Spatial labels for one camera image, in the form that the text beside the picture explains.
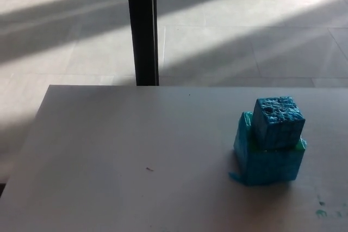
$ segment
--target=blue cube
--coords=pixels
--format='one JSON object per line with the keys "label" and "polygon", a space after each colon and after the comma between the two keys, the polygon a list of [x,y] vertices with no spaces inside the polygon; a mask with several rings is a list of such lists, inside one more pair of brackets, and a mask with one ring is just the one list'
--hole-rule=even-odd
{"label": "blue cube", "polygon": [[241,181],[251,186],[295,180],[306,150],[305,140],[299,139],[292,148],[260,149],[252,131],[252,118],[252,112],[242,113],[234,141]]}
{"label": "blue cube", "polygon": [[256,100],[252,128],[260,148],[280,149],[295,146],[304,124],[305,119],[291,97]]}

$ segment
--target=floor tile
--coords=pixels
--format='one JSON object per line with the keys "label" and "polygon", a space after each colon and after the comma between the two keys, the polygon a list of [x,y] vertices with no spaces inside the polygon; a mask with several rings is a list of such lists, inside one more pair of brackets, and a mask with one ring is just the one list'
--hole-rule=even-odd
{"label": "floor tile", "polygon": [[128,0],[10,0],[0,10],[0,21],[44,23],[81,16],[97,20],[105,14],[119,20],[122,11],[129,20]]}
{"label": "floor tile", "polygon": [[263,77],[348,77],[348,61],[327,29],[264,28],[250,39]]}
{"label": "floor tile", "polygon": [[54,80],[50,74],[14,74],[1,96],[1,108],[39,108],[48,86]]}
{"label": "floor tile", "polygon": [[46,5],[58,5],[58,0],[0,0],[0,21],[24,22],[34,20],[40,11],[46,10]]}
{"label": "floor tile", "polygon": [[136,80],[134,76],[114,76],[113,85],[135,86]]}
{"label": "floor tile", "polygon": [[113,27],[109,22],[85,24],[66,73],[134,75],[131,29]]}
{"label": "floor tile", "polygon": [[348,87],[348,78],[313,78],[313,82],[320,88]]}
{"label": "floor tile", "polygon": [[203,0],[157,0],[158,24],[204,26]]}
{"label": "floor tile", "polygon": [[348,58],[348,28],[329,28],[329,31],[342,52]]}
{"label": "floor tile", "polygon": [[166,27],[162,76],[257,77],[250,42],[239,28]]}
{"label": "floor tile", "polygon": [[348,27],[348,5],[343,0],[279,0],[286,26]]}
{"label": "floor tile", "polygon": [[310,78],[160,77],[160,86],[314,87]]}
{"label": "floor tile", "polygon": [[208,26],[283,26],[279,0],[206,0]]}
{"label": "floor tile", "polygon": [[75,20],[0,27],[0,74],[63,73],[80,28]]}

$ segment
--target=large blue block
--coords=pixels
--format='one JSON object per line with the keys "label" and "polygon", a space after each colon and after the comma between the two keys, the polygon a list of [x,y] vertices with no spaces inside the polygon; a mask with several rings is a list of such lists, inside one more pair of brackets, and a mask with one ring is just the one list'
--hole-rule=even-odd
{"label": "large blue block", "polygon": [[252,128],[262,149],[295,146],[304,124],[305,119],[291,97],[256,100]]}
{"label": "large blue block", "polygon": [[234,141],[242,182],[266,185],[296,179],[306,150],[305,140],[299,139],[293,148],[260,149],[251,128],[252,117],[252,112],[242,113]]}

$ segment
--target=blue painted block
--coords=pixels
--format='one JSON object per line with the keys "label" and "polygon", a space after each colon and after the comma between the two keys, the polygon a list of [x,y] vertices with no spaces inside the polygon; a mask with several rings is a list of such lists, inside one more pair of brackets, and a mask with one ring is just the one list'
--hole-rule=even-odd
{"label": "blue painted block", "polygon": [[291,97],[256,100],[252,128],[262,149],[293,147],[300,139],[305,119]]}
{"label": "blue painted block", "polygon": [[305,140],[299,139],[291,148],[260,149],[252,131],[252,118],[252,112],[242,113],[234,141],[242,182],[246,185],[267,185],[295,180],[306,150]]}

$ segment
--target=grout line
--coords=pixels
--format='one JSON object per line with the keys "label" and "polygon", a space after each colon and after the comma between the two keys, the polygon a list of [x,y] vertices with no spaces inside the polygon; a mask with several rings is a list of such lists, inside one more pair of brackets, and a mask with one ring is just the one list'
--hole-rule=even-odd
{"label": "grout line", "polygon": [[311,77],[311,78],[310,78],[310,80],[311,80],[311,81],[312,81],[312,83],[313,83],[313,87],[314,87],[314,88],[316,88],[316,86],[315,86],[315,83],[314,83],[314,80],[313,80],[313,79],[314,79],[313,77]]}
{"label": "grout line", "polygon": [[254,61],[255,61],[255,63],[256,63],[257,71],[259,72],[260,77],[262,77],[259,64],[257,63],[257,60],[256,60],[255,50],[254,50],[254,47],[253,47],[253,45],[252,45],[252,41],[251,41],[251,39],[249,38],[249,36],[247,36],[247,40],[248,40],[248,42],[249,42],[249,44],[250,44],[250,47],[251,47],[251,50],[252,50],[252,55],[253,55]]}
{"label": "grout line", "polygon": [[333,34],[331,33],[331,31],[330,31],[329,28],[327,28],[327,31],[328,31],[328,33],[330,34],[330,36],[332,37],[333,41],[335,41],[336,45],[338,46],[338,48],[340,49],[341,53],[343,54],[343,56],[345,57],[345,59],[346,59],[347,62],[348,62],[348,57],[347,57],[347,55],[343,52],[342,48],[341,48],[340,45],[337,43],[335,37],[333,36]]}

